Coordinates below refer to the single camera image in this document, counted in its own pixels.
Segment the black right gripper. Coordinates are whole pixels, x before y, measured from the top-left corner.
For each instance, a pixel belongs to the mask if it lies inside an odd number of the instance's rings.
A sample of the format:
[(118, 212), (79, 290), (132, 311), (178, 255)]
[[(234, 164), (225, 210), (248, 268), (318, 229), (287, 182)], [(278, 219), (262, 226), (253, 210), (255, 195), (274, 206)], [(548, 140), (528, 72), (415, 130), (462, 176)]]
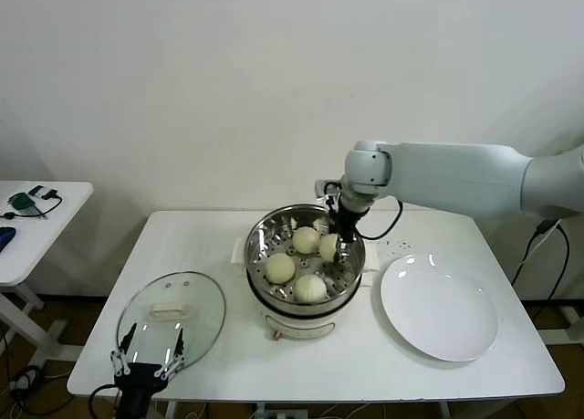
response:
[(342, 203), (333, 198), (328, 199), (329, 232), (337, 234), (339, 239), (335, 245), (335, 262), (343, 263), (350, 255), (350, 243), (358, 237), (357, 223), (369, 212), (351, 212)]

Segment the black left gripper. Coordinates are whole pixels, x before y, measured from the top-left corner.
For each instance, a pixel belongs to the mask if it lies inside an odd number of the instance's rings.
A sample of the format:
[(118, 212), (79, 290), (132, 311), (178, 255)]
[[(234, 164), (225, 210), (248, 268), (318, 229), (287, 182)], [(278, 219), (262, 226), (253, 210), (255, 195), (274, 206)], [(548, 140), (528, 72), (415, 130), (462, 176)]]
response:
[(179, 330), (174, 348), (168, 350), (168, 357), (162, 366), (141, 362), (128, 364), (127, 352), (136, 327), (134, 322), (122, 337), (120, 345), (109, 355), (115, 375), (114, 384), (121, 391), (116, 413), (116, 417), (121, 419), (145, 418), (152, 396), (162, 392), (168, 386), (167, 379), (172, 379), (185, 366), (183, 329)]

